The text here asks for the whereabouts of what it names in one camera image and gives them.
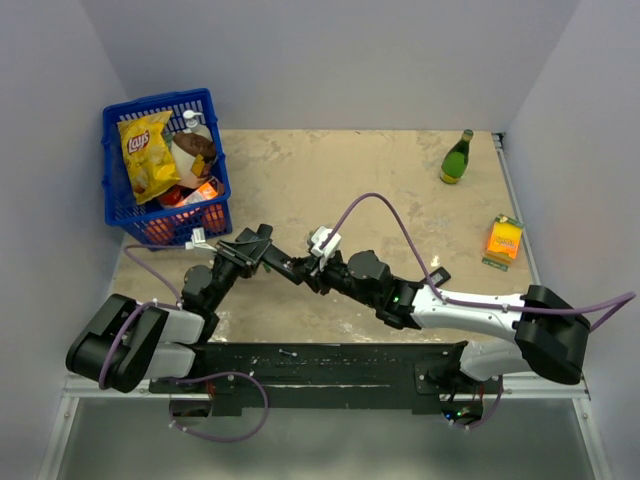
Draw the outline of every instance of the lay's chip bag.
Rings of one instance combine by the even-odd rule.
[[[171,110],[136,120],[118,122],[129,181],[136,203],[141,205],[163,194],[180,181],[180,174],[162,131]]]

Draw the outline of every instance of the wooden table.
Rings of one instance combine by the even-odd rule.
[[[459,184],[438,178],[460,132],[233,130],[222,132],[231,179],[232,239],[246,226],[273,225],[274,243],[291,256],[306,254],[309,231],[335,224],[358,195],[385,195],[405,221],[427,266],[452,275],[444,288],[482,294],[526,292],[531,272],[524,251],[508,272],[481,262],[494,217],[513,215],[493,139],[476,132],[469,168]],[[373,249],[395,275],[419,280],[418,264],[391,213],[365,200],[340,231],[345,260]],[[205,253],[136,251],[178,288]],[[140,301],[172,302],[159,281],[123,257],[114,292]],[[238,280],[221,304],[212,341],[233,342],[455,342],[481,338],[448,329],[397,331],[373,311],[331,292],[326,297],[260,269]]]

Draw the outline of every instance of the gray wall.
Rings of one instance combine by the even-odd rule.
[[[125,99],[76,0],[0,15],[0,477],[37,475],[70,342],[104,299],[102,107]]]
[[[226,128],[504,131],[578,0],[82,0],[131,97]]]
[[[507,133],[542,279],[574,305],[640,287],[640,3],[582,0]],[[618,479],[638,478],[640,301],[596,334],[586,375]]]

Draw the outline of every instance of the basket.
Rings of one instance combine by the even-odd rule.
[[[211,174],[224,185],[224,194],[212,200],[169,210],[163,209],[155,200],[137,205],[122,157],[117,123],[162,110],[172,110],[174,115],[167,124],[167,130],[178,132],[185,128],[182,112],[188,109],[204,113],[201,122],[211,130],[218,152],[218,159],[211,169]],[[209,90],[200,88],[171,92],[111,105],[104,109],[102,118],[102,186],[105,194],[105,222],[108,225],[123,228],[141,243],[156,245],[184,244],[191,239],[191,232],[197,227],[204,227],[207,237],[231,233],[228,205],[231,186],[218,132],[218,119],[213,110]]]

